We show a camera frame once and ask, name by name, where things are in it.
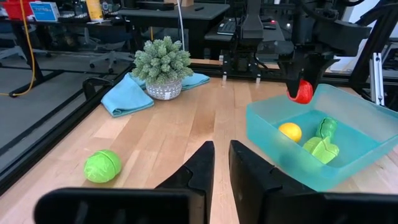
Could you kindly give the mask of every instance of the succulent plant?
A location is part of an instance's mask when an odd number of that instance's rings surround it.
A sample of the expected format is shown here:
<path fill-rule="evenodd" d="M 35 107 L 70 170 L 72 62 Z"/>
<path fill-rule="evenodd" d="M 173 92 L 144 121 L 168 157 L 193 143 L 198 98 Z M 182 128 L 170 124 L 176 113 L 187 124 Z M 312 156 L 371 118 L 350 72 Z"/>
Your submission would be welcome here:
<path fill-rule="evenodd" d="M 169 80 L 192 76 L 193 71 L 188 68 L 191 64 L 190 54 L 180 50 L 181 46 L 181 41 L 173 43 L 169 36 L 153 42 L 148 40 L 144 51 L 136 52 L 136 68 L 132 70 L 132 75 L 148 84 L 160 85 Z"/>

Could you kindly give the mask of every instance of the green toy vegetable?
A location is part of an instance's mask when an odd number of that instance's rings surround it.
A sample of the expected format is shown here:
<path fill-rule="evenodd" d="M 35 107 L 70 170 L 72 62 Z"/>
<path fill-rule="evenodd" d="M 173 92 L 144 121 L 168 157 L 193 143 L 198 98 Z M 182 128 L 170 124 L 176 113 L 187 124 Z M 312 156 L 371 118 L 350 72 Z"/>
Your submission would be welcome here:
<path fill-rule="evenodd" d="M 94 183 L 105 183 L 120 173 L 122 164 L 119 156 L 110 150 L 100 150 L 90 156 L 85 163 L 85 177 Z"/>
<path fill-rule="evenodd" d="M 323 118 L 320 122 L 316 137 L 308 140 L 303 148 L 324 164 L 329 163 L 338 153 L 339 148 L 331 143 L 337 129 L 337 121 L 333 118 Z"/>
<path fill-rule="evenodd" d="M 335 136 L 336 129 L 337 129 L 337 121 L 335 119 L 323 118 L 318 126 L 315 136 L 320 137 L 322 139 L 329 137 L 330 140 L 332 140 L 333 137 Z"/>

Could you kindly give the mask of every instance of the potted plant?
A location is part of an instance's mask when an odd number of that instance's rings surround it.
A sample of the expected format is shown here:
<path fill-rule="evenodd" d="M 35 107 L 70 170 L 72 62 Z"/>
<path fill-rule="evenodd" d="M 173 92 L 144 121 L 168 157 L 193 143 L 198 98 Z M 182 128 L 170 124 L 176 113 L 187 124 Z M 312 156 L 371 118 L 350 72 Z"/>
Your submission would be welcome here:
<path fill-rule="evenodd" d="M 190 54 L 180 50 L 180 41 L 172 42 L 170 37 L 163 40 L 148 40 L 144 51 L 136 52 L 132 75 L 145 81 L 148 94 L 158 100 L 177 97 L 182 88 L 182 79 L 192 76 Z"/>

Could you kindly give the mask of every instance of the yellow bottle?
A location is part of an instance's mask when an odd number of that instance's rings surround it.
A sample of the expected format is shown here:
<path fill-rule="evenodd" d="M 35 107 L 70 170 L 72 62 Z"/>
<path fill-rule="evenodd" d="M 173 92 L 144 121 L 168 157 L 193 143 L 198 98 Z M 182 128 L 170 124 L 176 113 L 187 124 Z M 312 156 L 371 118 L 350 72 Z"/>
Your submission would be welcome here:
<path fill-rule="evenodd" d="M 91 21 L 101 22 L 104 20 L 100 0 L 86 0 L 86 4 Z"/>

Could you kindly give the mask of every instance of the white plant pot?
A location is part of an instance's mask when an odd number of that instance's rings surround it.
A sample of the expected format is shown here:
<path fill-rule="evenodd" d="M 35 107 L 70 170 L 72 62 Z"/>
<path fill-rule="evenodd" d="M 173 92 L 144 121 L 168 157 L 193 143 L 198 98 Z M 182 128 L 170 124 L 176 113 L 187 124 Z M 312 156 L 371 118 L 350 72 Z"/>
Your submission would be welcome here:
<path fill-rule="evenodd" d="M 158 100 L 171 100 L 176 98 L 182 89 L 182 80 L 170 80 L 163 85 L 146 83 L 148 94 Z"/>

